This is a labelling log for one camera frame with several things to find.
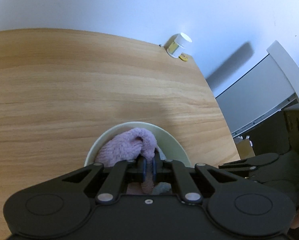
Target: cardboard box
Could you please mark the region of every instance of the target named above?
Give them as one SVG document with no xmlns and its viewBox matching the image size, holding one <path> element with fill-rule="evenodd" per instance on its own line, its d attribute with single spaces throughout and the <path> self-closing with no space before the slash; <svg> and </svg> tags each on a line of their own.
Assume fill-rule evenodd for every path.
<svg viewBox="0 0 299 240">
<path fill-rule="evenodd" d="M 255 153 L 253 151 L 253 148 L 251 146 L 249 139 L 244 139 L 244 140 L 240 141 L 239 143 L 236 143 L 235 145 L 236 145 L 236 148 L 237 148 L 237 151 L 239 153 L 241 160 L 255 156 Z"/>
</svg>

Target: yellow round snack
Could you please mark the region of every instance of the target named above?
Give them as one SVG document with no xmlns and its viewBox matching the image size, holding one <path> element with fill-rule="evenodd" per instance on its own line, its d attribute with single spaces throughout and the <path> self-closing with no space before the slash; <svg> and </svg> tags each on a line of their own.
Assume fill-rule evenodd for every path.
<svg viewBox="0 0 299 240">
<path fill-rule="evenodd" d="M 188 60 L 188 58 L 187 58 L 187 56 L 185 55 L 185 54 L 181 54 L 181 55 L 179 55 L 178 56 L 181 60 L 183 60 L 183 61 L 187 61 Z"/>
</svg>

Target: towel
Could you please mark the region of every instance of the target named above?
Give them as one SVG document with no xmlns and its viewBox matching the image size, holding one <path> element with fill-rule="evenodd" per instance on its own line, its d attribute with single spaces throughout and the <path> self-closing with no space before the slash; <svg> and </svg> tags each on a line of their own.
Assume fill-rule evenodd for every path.
<svg viewBox="0 0 299 240">
<path fill-rule="evenodd" d="M 115 136 L 108 141 L 98 152 L 96 162 L 101 162 L 105 167 L 112 167 L 115 163 L 123 160 L 136 159 L 139 155 L 147 161 L 146 177 L 142 184 L 130 183 L 127 194 L 161 194 L 170 191 L 168 183 L 154 185 L 152 173 L 152 160 L 157 149 L 161 159 L 166 159 L 157 145 L 155 136 L 144 128 L 134 128 Z"/>
</svg>

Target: gray panel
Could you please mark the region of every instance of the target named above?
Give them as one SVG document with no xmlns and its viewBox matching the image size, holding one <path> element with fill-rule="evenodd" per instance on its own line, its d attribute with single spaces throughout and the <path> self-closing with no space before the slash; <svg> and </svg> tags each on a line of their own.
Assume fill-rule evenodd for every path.
<svg viewBox="0 0 299 240">
<path fill-rule="evenodd" d="M 234 133 L 293 94 L 288 79 L 268 55 L 216 100 L 231 133 Z"/>
</svg>

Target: white bottle cap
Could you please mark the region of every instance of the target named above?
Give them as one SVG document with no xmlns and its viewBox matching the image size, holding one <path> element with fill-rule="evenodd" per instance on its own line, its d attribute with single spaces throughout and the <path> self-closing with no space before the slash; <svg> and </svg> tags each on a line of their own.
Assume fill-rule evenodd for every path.
<svg viewBox="0 0 299 240">
<path fill-rule="evenodd" d="M 192 39 L 189 36 L 187 36 L 185 33 L 180 33 L 175 38 L 175 42 L 178 43 L 183 48 L 185 48 L 186 45 L 192 42 Z"/>
</svg>

